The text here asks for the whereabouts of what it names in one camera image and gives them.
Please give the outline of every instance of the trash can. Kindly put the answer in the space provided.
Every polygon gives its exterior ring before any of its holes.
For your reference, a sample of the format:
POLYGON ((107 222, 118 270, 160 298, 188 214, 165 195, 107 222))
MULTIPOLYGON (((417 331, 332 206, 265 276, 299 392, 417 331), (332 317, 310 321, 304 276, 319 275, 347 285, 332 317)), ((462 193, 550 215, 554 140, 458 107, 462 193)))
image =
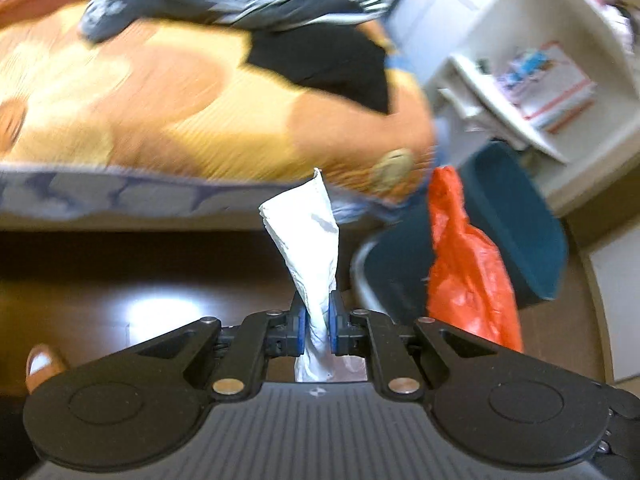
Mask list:
MULTIPOLYGON (((516 153, 504 142, 489 142, 459 173, 469 219, 500 249, 518 307, 554 299, 566 265, 566 238, 516 153)), ((425 313, 434 259, 423 200, 360 248, 351 267, 355 293, 365 308, 411 323, 425 313)))

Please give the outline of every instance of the orange floral blanket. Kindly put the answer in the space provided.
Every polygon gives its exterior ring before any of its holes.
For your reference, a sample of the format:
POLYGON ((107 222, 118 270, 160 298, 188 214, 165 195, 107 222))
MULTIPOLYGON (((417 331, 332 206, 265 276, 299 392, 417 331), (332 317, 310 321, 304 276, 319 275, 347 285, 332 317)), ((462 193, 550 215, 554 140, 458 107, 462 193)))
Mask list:
MULTIPOLYGON (((330 184, 403 202, 426 177, 431 118, 413 77, 388 69, 390 115, 245 63, 248 32, 140 20, 94 46, 84 4, 0 30, 0 156, 207 180, 330 184)), ((364 31, 389 56, 377 23, 364 31)))

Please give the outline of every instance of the orange plastic bag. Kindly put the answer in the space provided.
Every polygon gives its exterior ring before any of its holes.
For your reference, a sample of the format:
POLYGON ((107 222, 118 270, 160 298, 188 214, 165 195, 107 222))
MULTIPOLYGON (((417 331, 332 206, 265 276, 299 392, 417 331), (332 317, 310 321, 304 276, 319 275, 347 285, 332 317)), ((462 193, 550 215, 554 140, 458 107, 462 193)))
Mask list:
POLYGON ((429 213, 436 254, 429 316, 522 352, 518 309, 500 251, 469 223, 462 183, 450 166, 433 172, 429 213))

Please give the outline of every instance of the orange slipper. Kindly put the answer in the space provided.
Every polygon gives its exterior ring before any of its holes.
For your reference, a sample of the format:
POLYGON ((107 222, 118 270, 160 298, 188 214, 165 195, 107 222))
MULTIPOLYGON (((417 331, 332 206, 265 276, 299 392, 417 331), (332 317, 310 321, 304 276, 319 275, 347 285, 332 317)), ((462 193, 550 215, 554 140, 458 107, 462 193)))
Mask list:
POLYGON ((34 346, 27 358, 25 383, 29 393, 44 381, 67 371, 68 368, 65 359, 50 346, 34 346))

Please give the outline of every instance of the wooden floor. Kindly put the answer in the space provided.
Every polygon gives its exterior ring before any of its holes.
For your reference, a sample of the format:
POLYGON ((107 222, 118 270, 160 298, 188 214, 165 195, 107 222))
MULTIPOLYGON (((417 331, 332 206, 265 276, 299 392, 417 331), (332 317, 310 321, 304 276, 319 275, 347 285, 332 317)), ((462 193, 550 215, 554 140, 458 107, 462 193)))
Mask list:
MULTIPOLYGON (((340 242, 343 283, 366 235, 340 242)), ((78 365, 202 316, 233 325, 286 309, 294 293, 266 232, 4 232, 0 250, 0 394, 24 392, 25 359, 37 343, 78 365)))

